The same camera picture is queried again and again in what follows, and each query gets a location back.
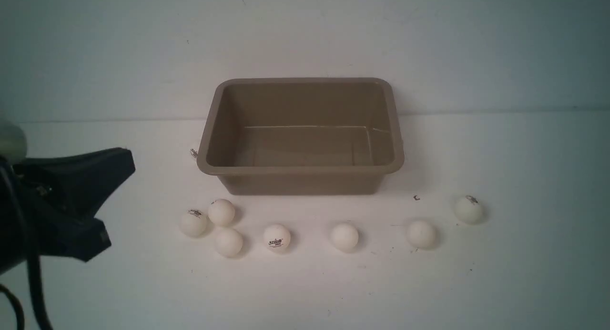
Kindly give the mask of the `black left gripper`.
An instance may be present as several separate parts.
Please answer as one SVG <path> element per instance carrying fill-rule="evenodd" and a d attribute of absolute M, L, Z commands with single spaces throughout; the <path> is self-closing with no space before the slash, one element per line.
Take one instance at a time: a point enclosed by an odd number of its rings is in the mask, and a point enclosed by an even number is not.
<path fill-rule="evenodd" d="M 105 201 L 134 174 L 133 154 L 112 148 L 59 158 L 1 158 L 1 271 L 40 256 L 89 262 L 111 247 L 96 217 Z M 26 243 L 23 225 L 29 230 Z"/>

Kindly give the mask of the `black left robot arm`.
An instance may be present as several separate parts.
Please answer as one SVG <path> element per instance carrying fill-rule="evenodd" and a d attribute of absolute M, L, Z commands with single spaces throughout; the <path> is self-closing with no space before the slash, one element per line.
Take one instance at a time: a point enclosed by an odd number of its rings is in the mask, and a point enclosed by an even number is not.
<path fill-rule="evenodd" d="M 104 202 L 135 172 L 132 152 L 116 147 L 59 157 L 29 158 L 24 131 L 1 121 L 1 271 L 26 260 L 28 245 L 38 254 L 89 262 L 111 247 L 102 220 Z"/>

